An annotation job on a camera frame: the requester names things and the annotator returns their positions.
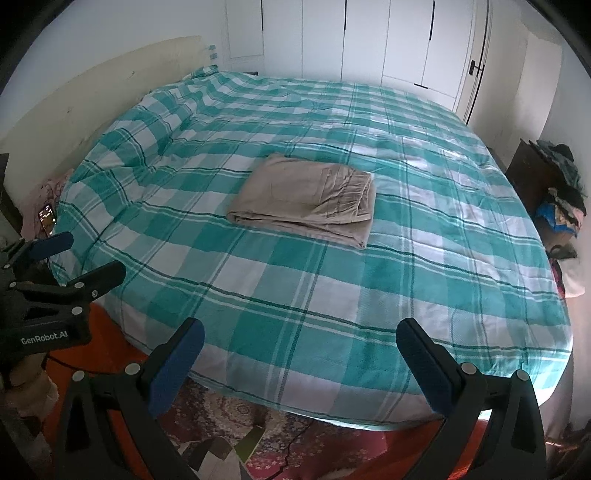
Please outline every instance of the wooden nightstand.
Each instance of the wooden nightstand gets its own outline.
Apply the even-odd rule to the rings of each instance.
[[[533,218],[550,187],[565,184],[560,169],[547,161],[534,147],[521,140],[505,172],[525,210]]]

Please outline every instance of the plaid duvet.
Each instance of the plaid duvet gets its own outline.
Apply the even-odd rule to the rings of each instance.
[[[228,222],[268,155],[374,175],[363,251]],[[527,213],[481,140],[449,110],[387,88],[205,67],[123,114],[75,171],[51,264],[65,283],[127,267],[103,305],[149,351],[187,316],[206,328],[203,385],[335,423],[431,414],[395,341],[414,317],[458,362],[529,372],[545,400],[571,332]]]

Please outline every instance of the bed frame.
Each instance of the bed frame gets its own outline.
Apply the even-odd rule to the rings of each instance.
[[[201,37],[147,45],[78,75],[39,102],[0,140],[10,158],[2,213],[20,231],[26,199],[44,181],[77,167],[101,133],[149,91],[210,64]]]

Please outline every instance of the blue gripper pad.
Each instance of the blue gripper pad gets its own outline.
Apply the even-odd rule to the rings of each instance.
[[[168,411],[204,343],[203,324],[188,318],[171,339],[158,345],[144,362],[138,389],[153,418]]]
[[[441,345],[433,343],[414,319],[398,324],[396,346],[429,406],[434,412],[449,416],[462,388],[456,361]]]
[[[70,232],[62,232],[49,238],[36,240],[29,250],[29,258],[34,262],[49,258],[69,250],[74,245],[74,236]]]

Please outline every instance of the white wardrobe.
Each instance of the white wardrobe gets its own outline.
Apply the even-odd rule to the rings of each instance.
[[[236,69],[256,60],[266,76],[389,86],[450,109],[475,11],[474,0],[226,0],[226,10]]]

